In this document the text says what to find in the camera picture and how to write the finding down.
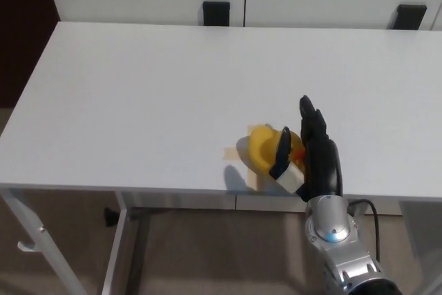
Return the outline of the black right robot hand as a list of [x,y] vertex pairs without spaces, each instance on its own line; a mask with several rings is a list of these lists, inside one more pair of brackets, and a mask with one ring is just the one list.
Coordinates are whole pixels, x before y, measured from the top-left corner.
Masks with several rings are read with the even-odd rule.
[[299,107],[305,171],[302,172],[290,159],[291,131],[284,127],[276,145],[275,161],[269,175],[286,191],[295,193],[304,202],[318,196],[342,196],[343,180],[338,149],[327,134],[322,113],[306,95],[300,99]]

